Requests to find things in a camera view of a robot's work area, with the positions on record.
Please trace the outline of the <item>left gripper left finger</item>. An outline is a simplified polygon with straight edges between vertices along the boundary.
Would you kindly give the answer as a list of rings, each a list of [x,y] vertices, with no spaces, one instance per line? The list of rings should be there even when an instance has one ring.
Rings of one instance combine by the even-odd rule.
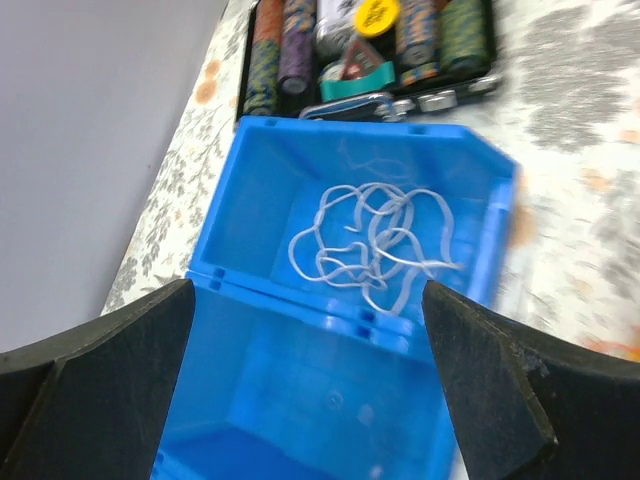
[[[194,311],[179,279],[3,353],[2,478],[149,478]]]

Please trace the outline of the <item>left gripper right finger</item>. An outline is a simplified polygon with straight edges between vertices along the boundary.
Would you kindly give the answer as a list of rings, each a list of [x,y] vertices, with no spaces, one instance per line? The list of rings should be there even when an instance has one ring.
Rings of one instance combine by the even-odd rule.
[[[436,281],[422,309],[469,478],[638,478],[637,363],[511,320]]]

